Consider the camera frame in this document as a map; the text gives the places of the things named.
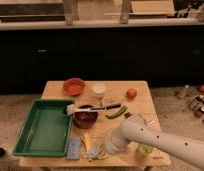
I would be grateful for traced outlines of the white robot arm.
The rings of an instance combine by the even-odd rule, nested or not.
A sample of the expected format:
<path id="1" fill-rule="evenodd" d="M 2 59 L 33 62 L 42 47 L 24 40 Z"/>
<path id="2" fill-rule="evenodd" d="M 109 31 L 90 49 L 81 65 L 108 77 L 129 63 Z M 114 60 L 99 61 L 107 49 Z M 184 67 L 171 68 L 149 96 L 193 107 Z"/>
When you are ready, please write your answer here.
<path id="1" fill-rule="evenodd" d="M 107 134 L 103 144 L 105 151 L 114 155 L 122 152 L 131 142 L 155 147 L 204 171 L 204 141 L 158 131 L 148 126 L 138 114 L 124 119 Z"/>

